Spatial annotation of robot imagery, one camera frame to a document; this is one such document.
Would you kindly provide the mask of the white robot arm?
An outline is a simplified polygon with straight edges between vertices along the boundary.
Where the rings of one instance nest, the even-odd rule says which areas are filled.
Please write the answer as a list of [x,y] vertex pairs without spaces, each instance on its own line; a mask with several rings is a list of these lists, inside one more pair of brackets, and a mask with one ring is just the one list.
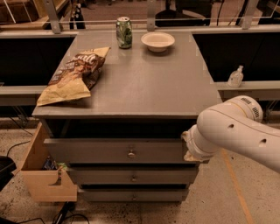
[[226,149],[280,172],[280,129],[262,124],[262,119],[261,106],[246,95],[203,110],[181,135],[184,160],[206,161]]

